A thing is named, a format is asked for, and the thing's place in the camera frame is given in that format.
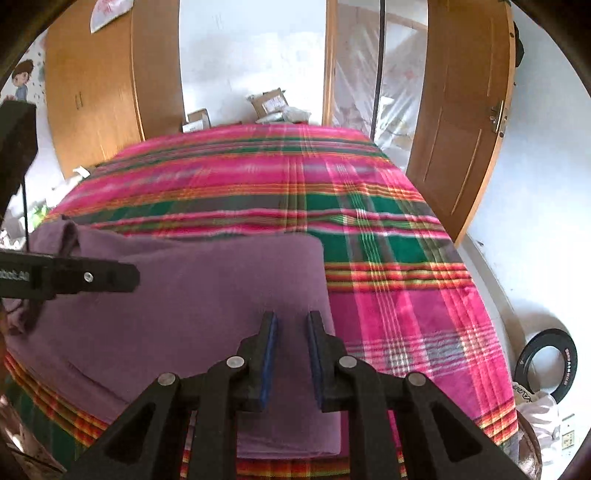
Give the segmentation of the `black rubber tire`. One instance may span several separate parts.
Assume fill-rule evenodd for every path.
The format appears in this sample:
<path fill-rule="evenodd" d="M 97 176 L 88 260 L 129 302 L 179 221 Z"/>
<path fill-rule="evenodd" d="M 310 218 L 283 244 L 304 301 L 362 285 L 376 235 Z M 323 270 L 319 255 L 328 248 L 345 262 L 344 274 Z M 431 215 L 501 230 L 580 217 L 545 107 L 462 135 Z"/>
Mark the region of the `black rubber tire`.
<path fill-rule="evenodd" d="M 559 328 L 535 334 L 516 362 L 513 379 L 530 392 L 539 387 L 557 404 L 571 390 L 578 367 L 578 353 L 571 335 Z"/>

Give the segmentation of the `purple fleece garment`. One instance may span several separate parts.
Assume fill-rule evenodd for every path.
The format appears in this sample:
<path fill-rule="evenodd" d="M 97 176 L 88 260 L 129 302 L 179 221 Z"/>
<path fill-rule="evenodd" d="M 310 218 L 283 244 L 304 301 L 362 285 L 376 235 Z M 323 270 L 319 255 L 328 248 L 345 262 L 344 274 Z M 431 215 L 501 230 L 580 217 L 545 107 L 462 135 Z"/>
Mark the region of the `purple fleece garment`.
<path fill-rule="evenodd" d="M 311 382 L 305 318 L 332 330 L 324 249 L 307 234 L 173 241 L 126 237 L 57 220 L 31 237 L 39 253 L 137 267 L 130 293 L 63 295 L 34 307 L 8 299 L 9 352 L 37 381 L 104 422 L 164 372 L 190 377 L 235 353 L 263 314 L 279 321 L 270 401 L 238 427 L 242 458 L 332 456 L 341 419 Z"/>

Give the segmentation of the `cartoon children wall sticker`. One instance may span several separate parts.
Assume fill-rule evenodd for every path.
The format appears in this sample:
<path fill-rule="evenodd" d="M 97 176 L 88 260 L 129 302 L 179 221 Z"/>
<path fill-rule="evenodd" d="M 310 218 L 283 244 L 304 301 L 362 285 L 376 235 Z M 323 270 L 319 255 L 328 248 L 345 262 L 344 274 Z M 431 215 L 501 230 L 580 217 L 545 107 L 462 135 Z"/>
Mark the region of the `cartoon children wall sticker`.
<path fill-rule="evenodd" d="M 1 101 L 23 101 L 35 104 L 37 107 L 46 104 L 45 64 L 47 33 L 48 31 L 44 31 L 35 39 L 13 69 L 1 90 Z"/>

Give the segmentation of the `white open cardboard box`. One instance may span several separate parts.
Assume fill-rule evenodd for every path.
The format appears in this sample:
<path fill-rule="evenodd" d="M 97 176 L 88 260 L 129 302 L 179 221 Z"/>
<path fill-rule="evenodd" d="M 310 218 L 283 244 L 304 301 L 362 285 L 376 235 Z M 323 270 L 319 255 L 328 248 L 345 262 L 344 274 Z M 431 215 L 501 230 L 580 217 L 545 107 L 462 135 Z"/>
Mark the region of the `white open cardboard box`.
<path fill-rule="evenodd" d="M 200 109 L 185 116 L 182 126 L 183 133 L 207 130 L 211 128 L 211 119 L 206 109 Z"/>

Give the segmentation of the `wooden door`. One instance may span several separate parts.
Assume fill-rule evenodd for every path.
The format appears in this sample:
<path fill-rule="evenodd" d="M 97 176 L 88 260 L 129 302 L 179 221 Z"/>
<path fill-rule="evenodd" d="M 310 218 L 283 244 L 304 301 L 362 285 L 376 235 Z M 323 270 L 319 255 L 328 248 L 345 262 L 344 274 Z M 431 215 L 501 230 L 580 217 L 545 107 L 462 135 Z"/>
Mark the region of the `wooden door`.
<path fill-rule="evenodd" d="M 456 244 L 503 142 L 516 69 L 507 1 L 431 1 L 422 99 L 407 175 Z"/>

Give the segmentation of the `pink green plaid bedspread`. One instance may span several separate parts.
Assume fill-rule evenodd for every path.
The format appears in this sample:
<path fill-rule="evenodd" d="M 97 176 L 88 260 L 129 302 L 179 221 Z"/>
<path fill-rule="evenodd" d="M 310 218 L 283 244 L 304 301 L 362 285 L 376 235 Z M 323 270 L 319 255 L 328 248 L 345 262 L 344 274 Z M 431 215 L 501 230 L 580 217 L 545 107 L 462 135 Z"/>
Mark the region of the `pink green plaid bedspread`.
<path fill-rule="evenodd" d="M 362 133 L 250 125 L 152 139 L 98 167 L 54 214 L 133 238 L 318 237 L 349 352 L 383 373 L 426 374 L 517 457 L 510 374 L 473 278 L 422 195 Z"/>

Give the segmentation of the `plastic curtain with zipper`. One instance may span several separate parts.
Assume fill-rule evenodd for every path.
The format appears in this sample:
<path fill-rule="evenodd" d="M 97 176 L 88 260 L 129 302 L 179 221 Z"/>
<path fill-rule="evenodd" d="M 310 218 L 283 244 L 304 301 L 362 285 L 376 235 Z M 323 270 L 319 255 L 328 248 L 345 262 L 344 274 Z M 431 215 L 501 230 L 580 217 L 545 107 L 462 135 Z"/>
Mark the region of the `plastic curtain with zipper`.
<path fill-rule="evenodd" d="M 426 1 L 339 1 L 332 125 L 361 131 L 406 170 L 428 40 Z"/>

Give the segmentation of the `wooden wardrobe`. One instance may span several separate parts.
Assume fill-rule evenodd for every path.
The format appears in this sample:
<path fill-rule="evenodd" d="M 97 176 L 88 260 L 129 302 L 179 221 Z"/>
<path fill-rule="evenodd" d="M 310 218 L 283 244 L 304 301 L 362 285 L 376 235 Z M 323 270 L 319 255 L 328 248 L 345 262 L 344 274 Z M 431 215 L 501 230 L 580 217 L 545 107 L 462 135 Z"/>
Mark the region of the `wooden wardrobe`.
<path fill-rule="evenodd" d="M 97 32 L 90 30 L 93 7 L 74 2 L 47 34 L 48 121 L 65 178 L 130 145 L 178 133 L 184 119 L 178 2 L 137 0 Z"/>

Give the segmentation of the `white plastic bag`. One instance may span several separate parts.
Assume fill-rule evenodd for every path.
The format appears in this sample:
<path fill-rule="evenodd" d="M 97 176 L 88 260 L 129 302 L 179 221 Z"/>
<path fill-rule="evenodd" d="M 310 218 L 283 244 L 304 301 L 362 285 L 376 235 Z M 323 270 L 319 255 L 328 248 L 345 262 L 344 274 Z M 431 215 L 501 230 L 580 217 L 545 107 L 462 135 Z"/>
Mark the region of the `white plastic bag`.
<path fill-rule="evenodd" d="M 90 33 L 94 34 L 112 21 L 128 13 L 133 0 L 97 0 L 90 16 Z"/>

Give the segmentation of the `brown cardboard box with label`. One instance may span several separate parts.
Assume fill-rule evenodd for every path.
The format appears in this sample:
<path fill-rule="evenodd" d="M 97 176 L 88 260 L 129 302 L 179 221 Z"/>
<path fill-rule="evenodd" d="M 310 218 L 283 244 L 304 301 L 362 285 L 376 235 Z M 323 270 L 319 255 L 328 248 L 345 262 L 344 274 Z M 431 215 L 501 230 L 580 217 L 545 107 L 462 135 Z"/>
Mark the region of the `brown cardboard box with label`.
<path fill-rule="evenodd" d="M 259 95 L 250 95 L 249 103 L 256 111 L 257 118 L 263 118 L 270 114 L 280 112 L 287 107 L 287 99 L 280 88 L 264 92 Z"/>

